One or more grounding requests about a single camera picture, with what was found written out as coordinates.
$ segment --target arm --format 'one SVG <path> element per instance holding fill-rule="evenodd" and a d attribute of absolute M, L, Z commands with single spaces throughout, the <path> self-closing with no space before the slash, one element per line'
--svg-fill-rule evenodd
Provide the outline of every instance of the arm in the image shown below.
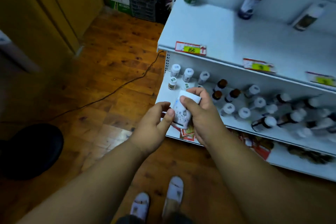
<path fill-rule="evenodd" d="M 165 138 L 175 112 L 154 105 L 132 136 L 33 209 L 18 223 L 110 223 L 142 162 Z M 160 122 L 161 113 L 167 111 Z"/>
<path fill-rule="evenodd" d="M 188 91 L 202 97 L 199 105 L 184 96 L 180 98 L 192 114 L 196 138 L 209 151 L 249 222 L 313 222 L 311 206 L 291 181 L 225 128 L 205 89 Z"/>

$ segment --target black chair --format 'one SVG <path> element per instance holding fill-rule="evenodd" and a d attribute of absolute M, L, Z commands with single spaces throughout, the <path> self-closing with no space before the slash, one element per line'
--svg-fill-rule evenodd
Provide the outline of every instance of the black chair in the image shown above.
<path fill-rule="evenodd" d="M 32 179 L 56 162 L 63 144 L 62 132 L 56 126 L 28 126 L 10 140 L 0 141 L 0 168 L 9 179 Z"/>

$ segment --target foot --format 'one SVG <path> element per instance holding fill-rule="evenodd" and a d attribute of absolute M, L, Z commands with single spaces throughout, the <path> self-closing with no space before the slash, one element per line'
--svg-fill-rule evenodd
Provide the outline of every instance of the foot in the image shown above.
<path fill-rule="evenodd" d="M 149 208 L 149 196 L 145 192 L 138 194 L 133 201 L 131 208 L 131 215 L 134 215 L 143 221 L 146 221 L 147 213 Z"/>
<path fill-rule="evenodd" d="M 171 178 L 165 205 L 163 207 L 162 218 L 168 219 L 172 213 L 178 212 L 183 196 L 183 181 L 178 176 Z"/>

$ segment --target person's left hand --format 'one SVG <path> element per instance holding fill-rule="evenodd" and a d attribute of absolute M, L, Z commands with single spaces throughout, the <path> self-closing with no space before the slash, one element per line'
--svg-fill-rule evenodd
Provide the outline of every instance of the person's left hand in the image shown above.
<path fill-rule="evenodd" d="M 174 119 L 175 111 L 169 106 L 169 102 L 156 103 L 142 117 L 138 127 L 129 138 L 146 156 L 161 145 Z M 160 121 L 162 112 L 167 113 Z"/>

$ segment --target store shelf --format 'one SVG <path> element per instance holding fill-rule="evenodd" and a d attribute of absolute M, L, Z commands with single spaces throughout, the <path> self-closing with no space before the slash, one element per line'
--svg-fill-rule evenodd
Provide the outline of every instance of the store shelf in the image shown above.
<path fill-rule="evenodd" d="M 311 29 L 298 32 L 257 16 L 245 21 L 232 10 L 213 5 L 190 6 L 176 0 L 158 49 L 174 51 L 176 41 L 206 45 L 207 59 L 240 69 L 243 58 L 273 63 L 279 79 L 336 91 L 334 87 L 309 82 L 305 75 L 311 71 L 336 77 L 333 35 Z"/>
<path fill-rule="evenodd" d="M 290 154 L 286 146 L 278 143 L 274 144 L 274 148 L 266 161 L 278 167 L 336 182 L 336 162 L 313 164 L 307 159 L 302 159 L 297 155 Z"/>
<path fill-rule="evenodd" d="M 182 89 L 183 85 L 183 80 L 182 80 L 182 75 L 179 75 L 177 80 L 177 86 L 175 90 L 170 90 L 168 89 L 168 82 L 170 79 L 170 72 L 167 71 L 164 75 L 162 85 L 160 87 L 159 94 L 157 95 L 156 102 L 162 102 L 162 101 L 169 101 L 171 103 L 174 103 L 175 99 L 177 98 L 179 94 L 179 90 Z M 196 80 L 193 78 L 191 81 L 191 84 L 196 84 Z M 205 83 L 204 85 L 205 89 L 208 92 L 211 92 L 214 84 L 212 83 Z M 245 104 L 245 98 L 243 95 L 241 95 L 233 104 L 237 107 L 240 108 Z M 218 109 L 223 106 L 222 102 L 219 102 L 217 105 Z M 249 121 L 238 121 L 236 120 L 233 116 L 228 116 L 228 117 L 222 117 L 223 123 L 228 127 L 228 128 L 233 128 L 236 130 L 244 131 L 250 134 L 258 135 L 261 137 L 273 139 L 275 141 L 279 142 L 284 142 L 287 144 L 291 145 L 296 145 L 300 147 L 307 148 L 309 150 L 314 150 L 317 152 L 321 152 L 324 154 L 329 154 L 329 155 L 334 155 L 336 156 L 336 144 L 331 142 L 331 141 L 326 141 L 326 140 L 321 140 L 317 137 L 312 137 L 309 139 L 296 139 L 290 132 L 288 132 L 286 129 L 283 128 L 272 128 L 265 130 L 261 133 L 256 133 L 252 128 L 251 128 L 251 122 L 253 120 L 256 120 L 259 118 L 257 112 L 253 111 L 252 112 L 251 119 Z M 173 128 L 170 127 L 168 130 L 167 136 L 177 138 L 179 139 L 179 132 Z"/>

